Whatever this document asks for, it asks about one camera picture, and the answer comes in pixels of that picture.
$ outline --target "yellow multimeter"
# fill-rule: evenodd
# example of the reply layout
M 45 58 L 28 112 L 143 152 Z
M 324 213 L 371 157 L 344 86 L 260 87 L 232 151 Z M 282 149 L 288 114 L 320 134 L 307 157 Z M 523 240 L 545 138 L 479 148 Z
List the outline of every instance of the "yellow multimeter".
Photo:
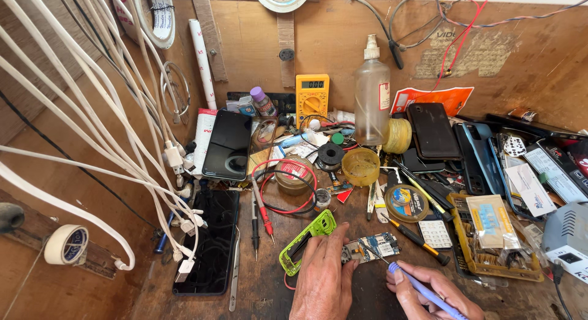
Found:
M 300 129 L 312 119 L 308 115 L 327 116 L 329 104 L 329 76 L 327 74 L 302 74 L 296 76 L 296 128 Z

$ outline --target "plastic bottle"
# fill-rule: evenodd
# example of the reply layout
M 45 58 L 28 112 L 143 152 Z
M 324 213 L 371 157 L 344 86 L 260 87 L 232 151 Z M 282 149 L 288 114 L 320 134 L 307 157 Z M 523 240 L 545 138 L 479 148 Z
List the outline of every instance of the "plastic bottle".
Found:
M 367 36 L 364 64 L 355 70 L 355 139 L 362 145 L 386 143 L 390 118 L 390 68 L 378 61 L 376 35 Z
M 253 97 L 254 99 L 254 105 L 259 111 L 259 115 L 263 117 L 277 116 L 276 107 L 273 105 L 268 95 L 266 95 L 261 90 L 261 87 L 254 87 L 253 89 L 251 89 L 249 93 L 251 94 L 251 97 Z

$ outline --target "phone circuit board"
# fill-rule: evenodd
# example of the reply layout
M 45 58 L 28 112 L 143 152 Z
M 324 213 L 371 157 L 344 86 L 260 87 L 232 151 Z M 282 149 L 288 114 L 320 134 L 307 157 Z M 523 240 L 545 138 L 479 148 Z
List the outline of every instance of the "phone circuit board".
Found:
M 358 259 L 359 264 L 378 259 L 365 246 L 372 248 L 382 257 L 394 256 L 400 254 L 401 248 L 398 246 L 396 237 L 390 233 L 381 233 L 377 235 L 365 236 L 343 245 L 341 252 L 341 262 L 345 264 L 352 259 Z

